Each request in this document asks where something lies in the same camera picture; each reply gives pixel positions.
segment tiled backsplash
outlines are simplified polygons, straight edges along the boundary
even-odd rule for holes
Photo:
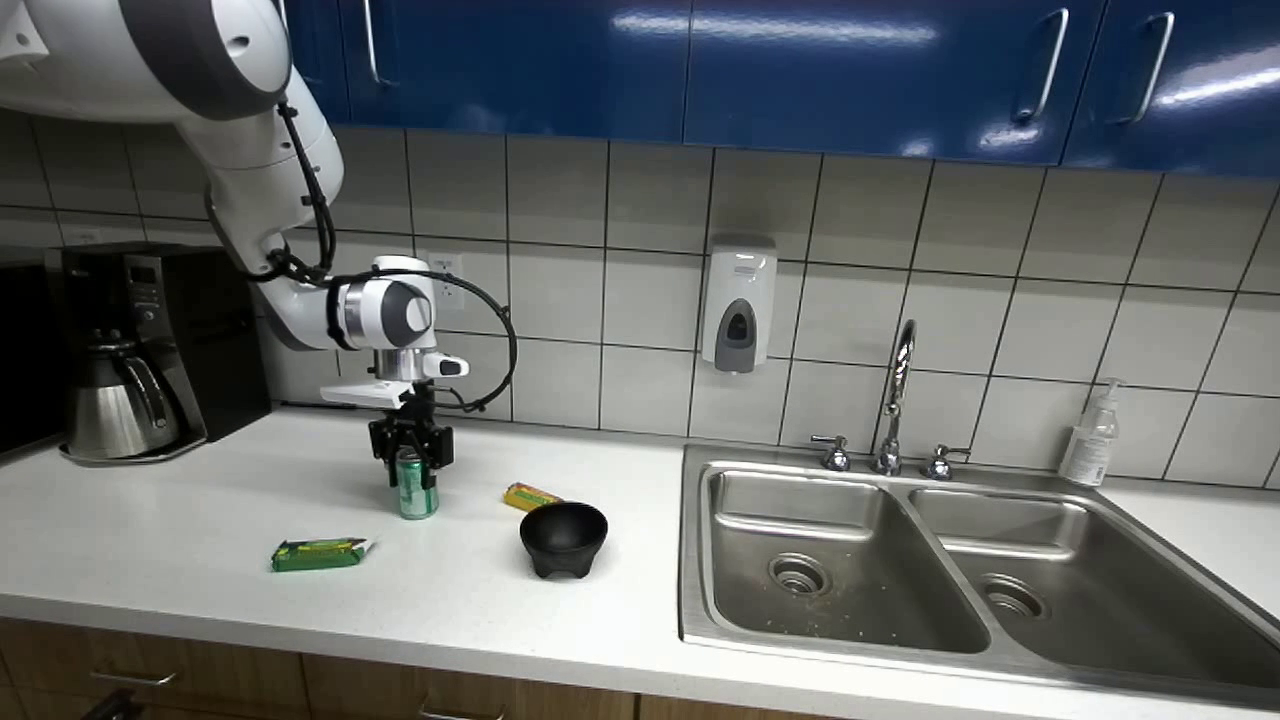
[[[0,116],[0,148],[4,250],[211,239],[166,130]],[[343,151],[343,268],[415,250],[510,304],[518,376],[493,419],[867,448],[911,315],[911,455],[970,445],[981,465],[1051,467],[1092,384],[1121,376],[1116,470],[1280,486],[1272,183],[373,126]],[[716,236],[782,254],[753,376],[694,359]],[[503,366],[474,301],[442,296],[442,343],[470,359],[468,391]],[[267,359],[298,403],[369,364],[274,340]]]

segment drain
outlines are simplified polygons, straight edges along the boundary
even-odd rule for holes
[[[791,591],[791,594],[813,594],[829,588],[829,571],[817,557],[806,550],[780,550],[772,558],[772,584]]]
[[[1008,617],[1045,617],[1039,594],[1021,577],[990,571],[983,580],[983,598]]]

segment green bottle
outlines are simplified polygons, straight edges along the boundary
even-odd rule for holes
[[[404,520],[423,520],[437,512],[437,479],[428,474],[423,458],[415,448],[401,445],[395,452],[395,512]]]

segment double sink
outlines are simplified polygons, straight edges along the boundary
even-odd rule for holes
[[[1087,486],[689,452],[690,643],[1280,707],[1280,626]]]

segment black bowl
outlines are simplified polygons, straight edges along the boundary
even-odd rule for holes
[[[533,571],[543,580],[589,577],[602,535],[608,520],[591,504],[543,504],[518,525]]]

